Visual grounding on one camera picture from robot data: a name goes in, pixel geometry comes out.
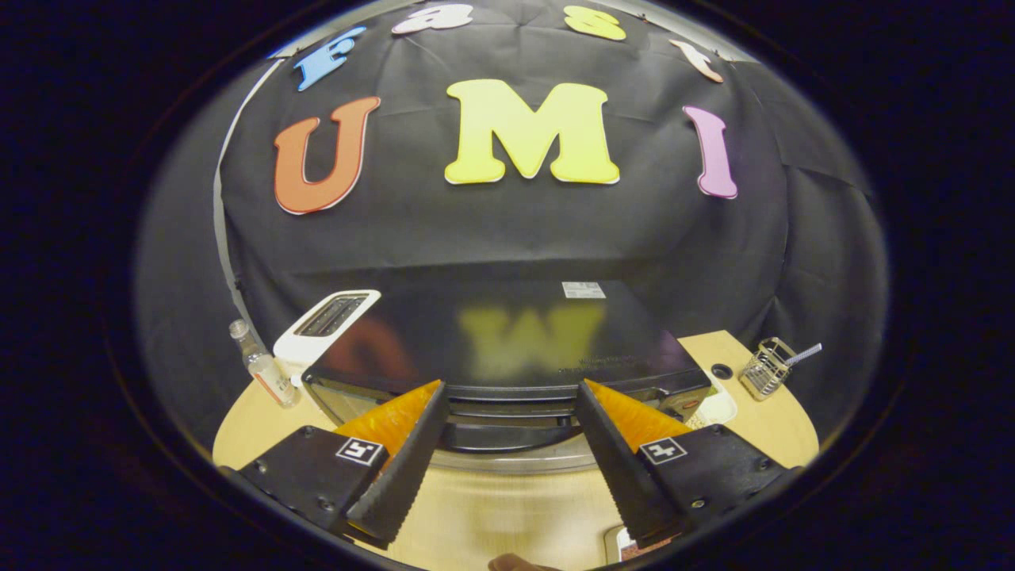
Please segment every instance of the white label sticker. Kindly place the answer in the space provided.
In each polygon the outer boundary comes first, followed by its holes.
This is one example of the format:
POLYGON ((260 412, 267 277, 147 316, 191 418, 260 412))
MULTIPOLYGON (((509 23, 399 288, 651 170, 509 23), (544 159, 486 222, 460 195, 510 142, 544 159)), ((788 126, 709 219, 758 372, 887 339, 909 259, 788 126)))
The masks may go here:
POLYGON ((664 438, 648 444, 642 444, 638 448, 649 457, 649 460, 659 466, 663 462, 675 460, 687 455, 687 450, 677 444, 672 438, 664 438))
POLYGON ((606 294, 595 281, 561 281, 565 298, 605 300, 606 294))
POLYGON ((381 449, 384 446, 378 444, 377 442, 370 442, 369 440, 361 440, 359 438, 350 438, 345 441, 345 444, 335 452, 335 455, 339 458, 345 458, 346 460, 352 460, 357 465, 370 466, 374 463, 374 459, 378 457, 381 449))

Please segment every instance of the foam letter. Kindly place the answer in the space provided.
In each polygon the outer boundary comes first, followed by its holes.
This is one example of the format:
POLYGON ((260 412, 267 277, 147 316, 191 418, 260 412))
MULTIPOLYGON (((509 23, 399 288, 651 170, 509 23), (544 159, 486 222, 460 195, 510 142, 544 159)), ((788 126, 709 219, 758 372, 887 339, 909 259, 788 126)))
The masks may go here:
POLYGON ((694 122, 698 142, 701 143, 702 172, 698 176, 698 188, 708 196, 736 198, 737 185, 730 174, 730 159, 726 155, 726 141, 723 140, 726 123, 696 106, 684 106, 684 113, 694 122))
POLYGON ((352 39, 362 33, 364 29, 366 28, 361 25, 353 27, 299 60, 299 63, 294 67, 298 67, 303 72, 303 80, 299 83, 297 90, 302 91, 317 83, 318 79, 342 67, 347 59, 345 54, 348 54, 356 45, 352 39))
POLYGON ((359 180, 363 161, 366 116, 381 104, 380 97, 363 97, 347 102, 331 114, 338 123, 335 166, 328 177, 316 183, 307 180, 303 160, 311 133, 321 124, 317 117, 304 119, 275 137, 275 199, 283 210, 306 214, 331 208, 345 198, 359 180))
POLYGON ((503 144, 523 176, 539 171, 553 139, 560 136, 560 156, 550 171, 565 182, 613 184, 620 169, 610 161, 603 128, 602 89, 560 83, 533 112, 499 79, 453 83, 448 94, 462 104, 458 159, 445 168, 452 184, 488 183, 501 179, 504 163, 493 157, 493 135, 503 144))
POLYGON ((627 33, 617 25, 620 23, 620 20, 606 12, 582 6, 564 6, 564 13, 567 14, 567 17, 564 18, 564 23, 569 25, 574 31, 598 35, 616 42, 627 38, 627 33))
POLYGON ((680 51, 684 53, 684 57, 687 58, 687 61, 691 62, 691 65, 694 66, 694 69, 701 72, 701 75, 704 75, 705 77, 712 79, 717 83, 723 82, 723 76, 716 73, 715 71, 712 70, 712 68, 708 67, 708 62, 712 60, 709 60, 706 56, 702 55, 701 52, 695 50, 694 46, 691 46, 690 44, 687 44, 685 42, 677 42, 676 40, 670 40, 670 44, 673 44, 674 46, 680 48, 680 51))
POLYGON ((412 33, 428 27, 433 29, 458 27, 472 21, 469 17, 471 11, 472 6, 468 4, 445 4, 426 8, 409 14, 409 19, 391 28, 391 32, 412 33))

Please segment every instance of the letter m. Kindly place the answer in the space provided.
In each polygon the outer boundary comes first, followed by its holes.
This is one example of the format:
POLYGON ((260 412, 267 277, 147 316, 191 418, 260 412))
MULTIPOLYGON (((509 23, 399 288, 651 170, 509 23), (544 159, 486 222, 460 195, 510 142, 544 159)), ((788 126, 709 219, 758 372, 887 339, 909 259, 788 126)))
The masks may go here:
POLYGON ((445 168, 452 184, 489 183, 504 175, 504 163, 493 157, 494 134, 527 179, 539 172, 559 136, 560 156, 550 163, 558 180, 592 184, 620 180, 620 169, 610 161, 606 147, 602 108, 607 97, 602 89, 560 83, 536 112, 499 79, 453 83, 448 94, 462 105, 458 159, 445 168))

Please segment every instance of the wooden table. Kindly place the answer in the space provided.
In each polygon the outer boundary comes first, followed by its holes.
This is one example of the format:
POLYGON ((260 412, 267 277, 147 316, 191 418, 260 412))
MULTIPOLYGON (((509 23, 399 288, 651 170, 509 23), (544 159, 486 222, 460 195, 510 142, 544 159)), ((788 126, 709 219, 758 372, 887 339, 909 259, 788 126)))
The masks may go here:
MULTIPOLYGON (((751 352, 732 336, 717 332, 678 341, 736 403, 737 416, 727 427, 785 467, 804 466, 817 455, 814 427, 789 388, 757 403, 736 379, 751 352), (712 366, 718 363, 730 367, 734 378, 715 378, 712 366)), ((222 421, 212 458, 240 470, 304 425, 336 428, 308 395, 286 411, 252 382, 222 421)), ((490 559, 509 552, 578 571, 607 563, 603 538, 618 525, 620 515, 598 469, 523 476, 431 467, 388 551, 357 545, 439 571, 481 571, 490 559)))

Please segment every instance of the small bottle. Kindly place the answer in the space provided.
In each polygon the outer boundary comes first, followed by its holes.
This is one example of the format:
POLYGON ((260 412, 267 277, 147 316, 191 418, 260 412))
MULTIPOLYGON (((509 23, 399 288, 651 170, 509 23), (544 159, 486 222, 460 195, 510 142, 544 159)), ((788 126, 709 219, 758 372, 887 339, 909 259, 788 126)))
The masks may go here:
POLYGON ((299 392, 279 370, 275 358, 261 350, 246 322, 238 319, 230 324, 229 337, 240 346, 240 351, 244 354, 244 366, 251 376, 261 383, 279 407, 289 409, 299 402, 299 392))

